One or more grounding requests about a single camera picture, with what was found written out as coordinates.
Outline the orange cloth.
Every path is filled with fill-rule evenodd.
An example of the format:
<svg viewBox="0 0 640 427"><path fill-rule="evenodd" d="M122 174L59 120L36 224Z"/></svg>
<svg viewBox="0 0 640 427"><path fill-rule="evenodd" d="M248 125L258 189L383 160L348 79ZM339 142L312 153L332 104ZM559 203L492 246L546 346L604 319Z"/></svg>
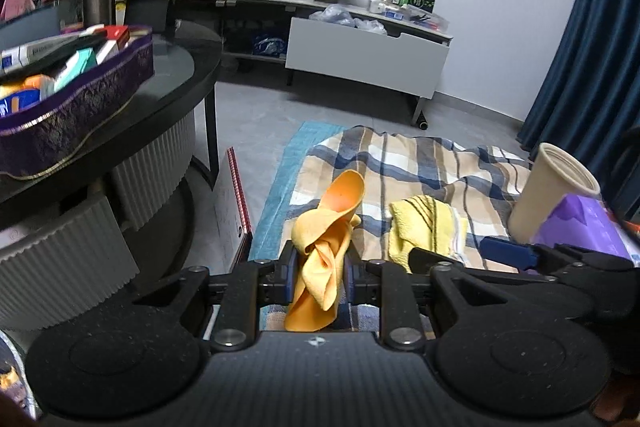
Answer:
<svg viewBox="0 0 640 427"><path fill-rule="evenodd" d="M344 258L352 231L360 225L356 210L363 193L361 174L346 170L326 189L316 208L295 220L291 241L300 265L284 320L288 332L317 332L336 319Z"/></svg>

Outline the yellow striped towel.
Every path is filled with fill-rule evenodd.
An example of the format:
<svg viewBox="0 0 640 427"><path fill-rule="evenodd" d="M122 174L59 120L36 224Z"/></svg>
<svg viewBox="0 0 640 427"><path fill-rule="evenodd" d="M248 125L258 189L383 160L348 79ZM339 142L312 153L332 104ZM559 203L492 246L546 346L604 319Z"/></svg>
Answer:
<svg viewBox="0 0 640 427"><path fill-rule="evenodd" d="M462 262L465 256L469 222L457 209L431 196L416 195L390 203L392 227L388 236L388 255L407 272L413 248Z"/></svg>

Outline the purple tissue pack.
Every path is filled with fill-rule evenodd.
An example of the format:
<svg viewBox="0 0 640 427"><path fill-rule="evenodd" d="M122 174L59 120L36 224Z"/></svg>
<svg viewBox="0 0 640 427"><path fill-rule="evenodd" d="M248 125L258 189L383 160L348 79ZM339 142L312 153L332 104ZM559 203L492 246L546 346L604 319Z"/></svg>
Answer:
<svg viewBox="0 0 640 427"><path fill-rule="evenodd" d="M599 199L566 194L529 239L532 244L565 244L600 251L639 266L639 248L611 219Z"/></svg>

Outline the plaid blanket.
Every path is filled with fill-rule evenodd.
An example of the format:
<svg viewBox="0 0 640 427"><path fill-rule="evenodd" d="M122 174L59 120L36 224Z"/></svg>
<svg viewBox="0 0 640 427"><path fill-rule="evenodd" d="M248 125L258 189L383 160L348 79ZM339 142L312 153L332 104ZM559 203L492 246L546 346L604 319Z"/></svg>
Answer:
<svg viewBox="0 0 640 427"><path fill-rule="evenodd" d="M529 176L527 160L498 146L465 148L442 138L378 133L353 127L329 136L308 150L288 199L282 239L291 240L295 220L318 206L331 183L344 171L355 170L364 180L356 213L360 225L352 241L363 260L384 259L392 227L390 203L416 195L431 196L457 209L469 222L465 266L510 272L509 265L480 257L484 237L508 235L506 225ZM352 317L340 283L337 317L329 326L360 329Z"/></svg>

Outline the beige cylindrical bin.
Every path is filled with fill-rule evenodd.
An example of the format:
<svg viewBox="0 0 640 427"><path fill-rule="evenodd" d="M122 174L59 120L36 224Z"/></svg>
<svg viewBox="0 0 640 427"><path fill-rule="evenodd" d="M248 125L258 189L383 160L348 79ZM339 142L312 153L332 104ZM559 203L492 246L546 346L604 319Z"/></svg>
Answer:
<svg viewBox="0 0 640 427"><path fill-rule="evenodd" d="M565 150L551 143L540 143L533 168L508 220L511 239L528 243L566 194L598 198L600 184Z"/></svg>

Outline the blue curtain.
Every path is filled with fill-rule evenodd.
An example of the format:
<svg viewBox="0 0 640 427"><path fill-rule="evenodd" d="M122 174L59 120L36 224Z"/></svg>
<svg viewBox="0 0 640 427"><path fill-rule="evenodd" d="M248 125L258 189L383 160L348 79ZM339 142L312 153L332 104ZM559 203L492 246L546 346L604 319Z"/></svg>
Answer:
<svg viewBox="0 0 640 427"><path fill-rule="evenodd" d="M530 155L561 147L601 184L605 200L629 218L639 212L639 0L575 0L535 102L518 132Z"/></svg>

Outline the round black coffee table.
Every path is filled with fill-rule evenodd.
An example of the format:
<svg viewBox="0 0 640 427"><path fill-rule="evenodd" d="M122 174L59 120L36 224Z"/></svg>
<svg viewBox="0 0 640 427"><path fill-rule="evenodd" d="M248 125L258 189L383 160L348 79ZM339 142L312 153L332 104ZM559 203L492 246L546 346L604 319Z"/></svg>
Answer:
<svg viewBox="0 0 640 427"><path fill-rule="evenodd" d="M2 178L2 329L46 329L182 268L195 212L186 172L218 173L216 157L194 154L194 109L215 148L221 40L185 21L149 49L153 76L72 158L38 179Z"/></svg>

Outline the grey tv cabinet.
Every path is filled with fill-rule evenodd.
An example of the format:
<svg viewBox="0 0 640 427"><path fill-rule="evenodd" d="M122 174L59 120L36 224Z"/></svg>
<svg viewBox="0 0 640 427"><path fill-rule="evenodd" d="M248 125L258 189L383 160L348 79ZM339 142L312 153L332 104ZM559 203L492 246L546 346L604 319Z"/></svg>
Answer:
<svg viewBox="0 0 640 427"><path fill-rule="evenodd" d="M222 53L282 64L408 96L411 124L425 129L425 105L442 79L452 37L426 27L435 17L371 13L316 0L175 0L177 17L213 28Z"/></svg>

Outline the purple snack tray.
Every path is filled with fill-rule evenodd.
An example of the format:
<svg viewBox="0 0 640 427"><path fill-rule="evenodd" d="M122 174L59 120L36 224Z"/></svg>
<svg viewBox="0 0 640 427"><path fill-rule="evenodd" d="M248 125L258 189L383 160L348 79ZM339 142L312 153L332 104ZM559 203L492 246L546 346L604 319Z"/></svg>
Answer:
<svg viewBox="0 0 640 427"><path fill-rule="evenodd" d="M1 118L1 172L30 180L64 165L153 75L151 29L136 26L134 38L104 63L49 98Z"/></svg>

